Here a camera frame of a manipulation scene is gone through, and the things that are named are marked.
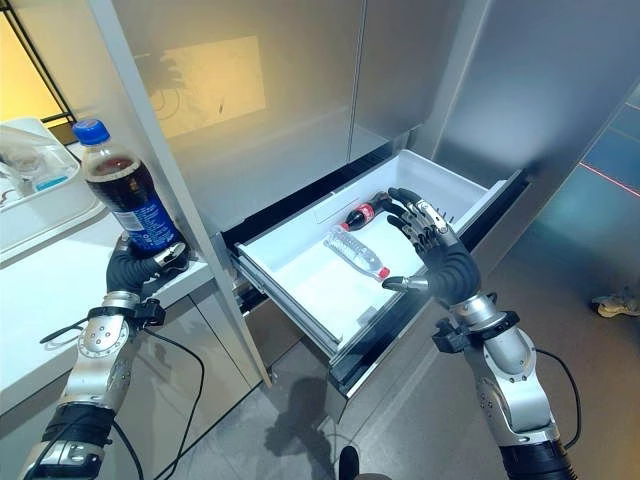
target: shoe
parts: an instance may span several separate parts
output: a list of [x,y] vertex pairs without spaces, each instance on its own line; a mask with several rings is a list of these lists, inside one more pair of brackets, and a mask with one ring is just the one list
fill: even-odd
[[347,445],[340,452],[338,466],[338,480],[354,480],[360,474],[360,459],[358,452],[351,445]]
[[629,287],[612,295],[596,297],[591,304],[598,314],[605,318],[615,317],[618,314],[640,316],[640,300],[631,292]]

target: soda bottle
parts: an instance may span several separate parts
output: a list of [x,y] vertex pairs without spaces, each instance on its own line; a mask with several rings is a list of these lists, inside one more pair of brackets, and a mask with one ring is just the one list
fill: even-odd
[[73,133],[86,147],[85,180],[129,233],[134,250],[148,256],[184,241],[156,193],[149,170],[135,154],[112,142],[100,120],[82,120],[73,126]]
[[389,199],[386,192],[378,192],[367,203],[363,203],[349,212],[344,223],[341,224],[347,232],[360,230],[367,223],[380,213],[382,210],[382,202]]
[[333,226],[323,243],[360,273],[378,281],[389,276],[389,269],[382,265],[375,252],[344,230],[341,225]]

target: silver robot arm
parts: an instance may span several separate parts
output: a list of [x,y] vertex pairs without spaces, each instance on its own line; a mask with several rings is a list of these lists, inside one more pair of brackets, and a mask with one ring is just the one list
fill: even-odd
[[[20,479],[98,476],[114,417],[131,381],[131,364],[139,348],[138,332],[161,325],[164,310],[157,300],[140,303],[142,284],[154,274],[186,266],[186,246],[176,243],[152,258],[138,259],[120,238],[107,268],[102,305],[87,314],[77,340],[78,358],[40,443],[27,457]],[[43,342],[55,338],[55,332]]]
[[508,477],[576,480],[536,375],[535,346],[516,326],[518,316],[498,311],[494,298],[478,294],[475,261],[439,212],[410,190],[392,188],[389,195],[403,206],[384,204],[393,214],[388,221],[413,243],[427,271],[391,277],[382,286],[431,292],[449,307],[451,319],[438,322],[432,338],[442,352],[464,352]]

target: white drawer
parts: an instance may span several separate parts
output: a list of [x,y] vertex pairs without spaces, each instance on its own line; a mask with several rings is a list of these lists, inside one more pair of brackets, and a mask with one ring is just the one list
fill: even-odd
[[[519,173],[487,189],[402,150],[287,220],[238,243],[237,266],[324,351],[330,381],[347,392],[379,363],[428,296],[384,290],[354,270],[323,245],[329,229],[376,192],[404,187],[446,212],[447,219],[453,217],[453,228],[463,241],[465,232],[470,232],[468,246],[473,247],[482,231],[492,226],[479,229],[477,223],[483,223],[483,214],[505,196]],[[387,215],[379,214],[353,234],[376,252],[391,275],[413,275],[423,268],[422,262],[413,246],[387,223]],[[487,216],[488,222],[495,222],[496,215]]]

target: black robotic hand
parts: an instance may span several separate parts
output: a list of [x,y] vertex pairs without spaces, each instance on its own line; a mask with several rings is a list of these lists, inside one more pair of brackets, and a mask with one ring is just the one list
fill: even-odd
[[126,232],[118,238],[107,266],[107,292],[125,291],[140,295],[142,285],[160,272],[183,271],[188,266],[188,249],[176,242],[153,257],[140,258]]
[[389,223],[413,244],[427,272],[412,277],[390,277],[382,286],[396,291],[430,291],[449,305],[466,300],[480,288],[475,261],[447,221],[428,202],[404,188],[390,188],[391,201],[383,208]]

